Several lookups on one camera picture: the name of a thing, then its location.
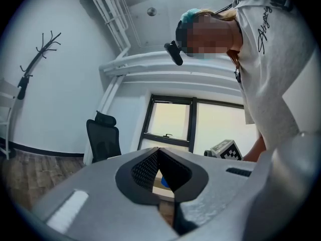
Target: black mesh panel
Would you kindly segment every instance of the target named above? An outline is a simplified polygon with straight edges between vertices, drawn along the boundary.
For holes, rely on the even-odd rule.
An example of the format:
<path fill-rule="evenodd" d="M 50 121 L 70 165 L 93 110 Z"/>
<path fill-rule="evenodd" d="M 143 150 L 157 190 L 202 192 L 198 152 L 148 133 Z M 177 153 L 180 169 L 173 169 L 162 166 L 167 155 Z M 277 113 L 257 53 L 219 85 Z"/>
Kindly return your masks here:
<path fill-rule="evenodd" d="M 137 185 L 152 192 L 157 171 L 158 163 L 156 151 L 140 163 L 136 164 L 131 170 L 131 175 Z"/>
<path fill-rule="evenodd" d="M 192 177 L 189 168 L 176 161 L 162 151 L 158 151 L 158 163 L 161 173 L 163 174 L 170 189 L 175 192 Z"/>

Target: black mesh chair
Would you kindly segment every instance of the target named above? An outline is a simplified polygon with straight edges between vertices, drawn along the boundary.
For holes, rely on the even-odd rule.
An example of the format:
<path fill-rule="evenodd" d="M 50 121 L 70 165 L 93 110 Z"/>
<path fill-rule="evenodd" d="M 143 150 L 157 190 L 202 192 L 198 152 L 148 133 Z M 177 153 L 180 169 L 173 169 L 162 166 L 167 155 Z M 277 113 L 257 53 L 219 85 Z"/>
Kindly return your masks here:
<path fill-rule="evenodd" d="M 93 163 L 121 155 L 116 119 L 97 112 L 93 121 L 87 121 L 87 133 L 93 154 Z"/>

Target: chair headrest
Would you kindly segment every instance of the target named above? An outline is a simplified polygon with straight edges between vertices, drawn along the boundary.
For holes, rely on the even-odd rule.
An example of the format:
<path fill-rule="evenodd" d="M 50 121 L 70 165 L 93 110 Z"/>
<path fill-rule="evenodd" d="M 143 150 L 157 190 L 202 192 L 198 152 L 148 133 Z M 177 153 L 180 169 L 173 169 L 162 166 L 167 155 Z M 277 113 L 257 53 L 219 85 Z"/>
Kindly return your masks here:
<path fill-rule="evenodd" d="M 113 116 L 102 114 L 99 111 L 97 111 L 95 122 L 108 127 L 113 127 L 116 125 L 116 119 Z"/>

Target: teal hair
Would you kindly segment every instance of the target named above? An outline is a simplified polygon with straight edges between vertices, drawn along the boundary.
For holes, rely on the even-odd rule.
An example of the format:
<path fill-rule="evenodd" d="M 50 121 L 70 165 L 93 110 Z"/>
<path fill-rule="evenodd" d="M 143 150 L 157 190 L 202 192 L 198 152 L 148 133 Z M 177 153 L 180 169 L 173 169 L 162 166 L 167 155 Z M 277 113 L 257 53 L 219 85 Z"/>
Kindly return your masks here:
<path fill-rule="evenodd" d="M 195 13 L 198 13 L 200 9 L 190 9 L 181 16 L 182 23 L 193 22 L 193 16 Z"/>

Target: black coat rack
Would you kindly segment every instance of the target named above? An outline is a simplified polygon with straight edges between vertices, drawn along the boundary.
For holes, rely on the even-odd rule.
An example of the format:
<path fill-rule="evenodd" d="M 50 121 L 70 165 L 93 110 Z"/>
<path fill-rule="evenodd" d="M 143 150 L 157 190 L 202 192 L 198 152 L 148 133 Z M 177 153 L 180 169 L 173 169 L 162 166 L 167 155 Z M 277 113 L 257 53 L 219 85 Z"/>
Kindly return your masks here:
<path fill-rule="evenodd" d="M 39 50 L 37 47 L 37 51 L 38 54 L 34 57 L 34 59 L 31 61 L 31 63 L 29 64 L 28 68 L 26 70 L 23 70 L 22 66 L 20 65 L 21 70 L 24 72 L 24 76 L 21 78 L 18 87 L 21 87 L 20 93 L 18 95 L 18 99 L 19 100 L 23 100 L 25 98 L 25 94 L 26 94 L 26 89 L 29 83 L 29 78 L 32 77 L 33 75 L 30 75 L 29 72 L 31 71 L 33 65 L 35 64 L 35 62 L 39 59 L 40 56 L 44 57 L 46 59 L 46 57 L 44 56 L 44 52 L 46 51 L 56 51 L 57 49 L 49 49 L 49 47 L 53 44 L 53 43 L 57 43 L 58 45 L 61 45 L 59 42 L 55 41 L 57 37 L 59 37 L 61 35 L 61 33 L 59 33 L 57 36 L 55 36 L 53 38 L 53 34 L 52 31 L 51 32 L 51 39 L 50 41 L 44 46 L 44 33 L 42 34 L 42 45 L 41 45 L 41 49 Z"/>

